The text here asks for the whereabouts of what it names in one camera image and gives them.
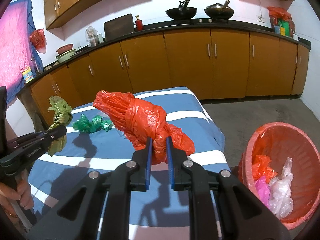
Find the person's left hand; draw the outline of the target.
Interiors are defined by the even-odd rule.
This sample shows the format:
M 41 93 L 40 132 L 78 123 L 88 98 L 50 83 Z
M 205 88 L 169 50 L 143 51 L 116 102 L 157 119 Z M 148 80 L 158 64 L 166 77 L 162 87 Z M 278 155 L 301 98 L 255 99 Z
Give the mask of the person's left hand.
M 34 201 L 31 195 L 31 187 L 28 182 L 28 171 L 21 172 L 21 180 L 17 183 L 17 189 L 12 189 L 8 185 L 1 183 L 1 206 L 5 213 L 11 217 L 17 217 L 16 212 L 11 204 L 11 200 L 20 201 L 20 206 L 25 210 L 34 207 Z

